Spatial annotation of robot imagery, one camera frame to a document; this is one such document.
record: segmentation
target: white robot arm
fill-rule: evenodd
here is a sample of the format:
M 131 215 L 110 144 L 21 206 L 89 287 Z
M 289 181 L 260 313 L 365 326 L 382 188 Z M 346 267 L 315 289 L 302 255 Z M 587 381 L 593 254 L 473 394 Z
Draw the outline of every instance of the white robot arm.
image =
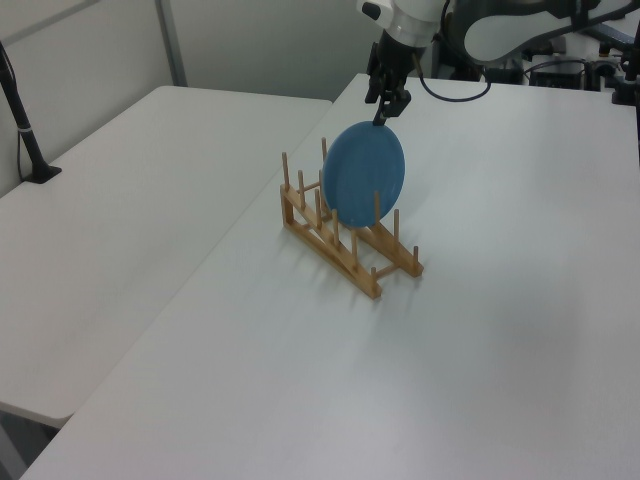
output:
M 357 0 L 359 11 L 384 32 L 371 52 L 367 103 L 374 123 L 399 116 L 411 100 L 404 90 L 434 35 L 443 28 L 452 48 L 476 64 L 502 60 L 528 44 L 581 30 L 640 8 L 640 0 Z

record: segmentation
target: floor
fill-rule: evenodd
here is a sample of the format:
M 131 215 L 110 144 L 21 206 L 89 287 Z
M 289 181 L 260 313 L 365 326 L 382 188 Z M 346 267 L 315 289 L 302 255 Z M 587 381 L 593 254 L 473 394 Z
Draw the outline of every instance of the floor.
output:
M 18 480 L 58 431 L 0 412 L 0 480 Z

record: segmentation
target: black stand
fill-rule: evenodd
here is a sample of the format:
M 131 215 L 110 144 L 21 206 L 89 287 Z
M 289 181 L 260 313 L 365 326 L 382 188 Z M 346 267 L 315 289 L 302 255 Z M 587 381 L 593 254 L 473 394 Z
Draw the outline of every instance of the black stand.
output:
M 25 112 L 22 100 L 18 94 L 18 87 L 9 63 L 9 57 L 4 50 L 2 43 L 0 43 L 0 83 L 2 83 L 2 90 L 4 90 L 4 94 L 7 97 L 9 107 L 11 107 L 11 112 L 13 113 L 13 118 L 18 125 L 18 132 L 20 132 L 20 136 L 27 148 L 27 152 L 29 152 L 29 157 L 31 158 L 31 163 L 33 165 L 31 175 L 26 177 L 24 180 L 25 182 L 39 184 L 45 183 L 59 174 L 62 169 L 48 165 L 47 162 L 44 161 L 44 158 L 42 158 L 42 153 L 40 152 L 40 147 L 36 141 L 36 136 L 31 129 L 27 112 Z

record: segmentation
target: black wire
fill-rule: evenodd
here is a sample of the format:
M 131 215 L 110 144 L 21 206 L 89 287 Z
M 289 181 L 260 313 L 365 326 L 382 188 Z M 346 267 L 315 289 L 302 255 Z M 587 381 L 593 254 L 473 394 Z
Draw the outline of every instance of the black wire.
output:
M 473 97 L 467 97 L 467 98 L 448 98 L 448 97 L 443 97 L 442 95 L 438 95 L 436 92 L 431 90 L 427 86 L 427 83 L 424 81 L 423 74 L 418 75 L 418 78 L 420 78 L 420 83 L 422 84 L 422 87 L 427 91 L 429 95 L 431 95 L 433 98 L 437 98 L 438 100 L 442 100 L 443 102 L 449 102 L 449 103 L 472 102 L 474 100 L 478 100 L 479 98 L 484 97 L 487 93 L 489 93 L 489 90 L 491 90 L 491 82 L 487 81 L 487 88 L 485 88 L 484 91 L 479 93 L 478 95 L 474 95 Z
M 564 63 L 580 63 L 584 67 L 586 67 L 588 65 L 588 62 L 586 60 L 551 60 L 549 62 L 539 63 L 538 65 L 534 65 L 533 67 L 526 69 L 523 72 L 523 75 L 527 76 L 527 73 L 534 72 L 534 71 L 539 70 L 541 68 L 552 67 L 554 65 L 561 65 L 561 64 L 564 64 Z
M 11 60 L 9 59 L 9 55 L 7 55 L 7 51 L 4 49 L 4 45 L 2 45 L 2 42 L 0 42 L 0 54 L 7 62 L 7 65 L 9 65 L 9 71 L 11 72 L 11 78 L 13 79 L 13 84 L 16 85 L 17 84 L 16 72 L 13 69 L 13 65 L 11 65 Z
M 0 55 L 2 55 L 2 58 L 4 58 L 5 62 L 9 66 L 11 79 L 13 80 L 13 84 L 17 87 L 18 81 L 16 79 L 16 72 L 13 69 L 13 65 L 11 64 L 11 60 L 9 59 L 9 55 L 7 55 L 7 51 L 4 49 L 4 45 L 2 45 L 2 42 L 0 42 Z M 22 165 L 20 164 L 21 163 L 20 162 L 21 146 L 22 146 L 22 142 L 20 138 L 20 131 L 18 131 L 18 155 L 17 155 L 16 163 L 18 165 L 18 176 L 20 177 L 20 181 L 24 182 L 24 177 L 22 176 Z
M 455 55 L 458 58 L 460 58 L 464 63 L 469 65 L 471 68 L 477 68 L 477 65 L 474 65 L 472 62 L 470 62 L 463 55 L 458 53 L 453 48 L 453 46 L 449 43 L 449 41 L 447 40 L 447 36 L 446 36 L 446 33 L 445 33 L 445 28 L 444 28 L 444 22 L 445 22 L 445 18 L 447 16 L 447 10 L 449 9 L 449 5 L 450 4 L 451 4 L 451 0 L 447 0 L 445 2 L 445 4 L 444 4 L 444 7 L 442 8 L 442 15 L 440 16 L 440 38 L 449 47 L 449 50 L 451 50 L 453 53 L 455 53 Z M 486 76 L 484 76 L 484 70 L 481 70 L 482 75 L 485 77 L 485 80 L 487 81 L 487 87 L 484 89 L 484 91 L 482 93 L 479 93 L 478 95 L 474 95 L 472 97 L 467 97 L 467 98 L 448 98 L 448 97 L 443 97 L 442 95 L 438 95 L 436 92 L 434 92 L 433 90 L 431 90 L 427 86 L 427 82 L 425 82 L 425 80 L 424 80 L 424 73 L 422 72 L 422 68 L 420 67 L 420 61 L 418 60 L 418 57 L 415 54 L 413 56 L 413 62 L 415 64 L 416 71 L 418 72 L 418 78 L 420 79 L 420 83 L 422 84 L 422 88 L 424 88 L 425 91 L 429 95 L 431 95 L 433 98 L 436 98 L 436 99 L 441 100 L 443 102 L 449 102 L 449 103 L 472 102 L 474 100 L 478 100 L 479 98 L 484 97 L 487 93 L 489 93 L 489 90 L 491 90 L 491 81 L 488 80 Z
M 444 2 L 444 7 L 442 9 L 442 15 L 440 16 L 440 32 L 441 35 L 444 36 L 444 21 L 445 18 L 447 17 L 447 10 L 449 9 L 449 5 L 451 4 L 451 0 L 447 0 L 446 2 Z
M 22 176 L 22 166 L 20 165 L 20 146 L 22 142 L 20 141 L 20 132 L 18 132 L 18 175 L 20 177 L 20 181 L 24 182 L 24 177 Z

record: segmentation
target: white tabletop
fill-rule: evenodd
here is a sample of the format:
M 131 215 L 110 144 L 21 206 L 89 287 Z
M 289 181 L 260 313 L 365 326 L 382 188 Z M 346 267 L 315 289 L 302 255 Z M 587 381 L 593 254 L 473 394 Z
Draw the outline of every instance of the white tabletop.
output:
M 366 85 L 293 171 L 372 118 Z M 586 92 L 496 85 L 449 105 L 409 88 L 389 125 L 424 278 L 397 272 L 371 301 L 282 229 L 274 178 L 25 479 L 635 478 L 634 110 Z
M 330 103 L 163 87 L 0 200 L 0 410 L 63 424 Z

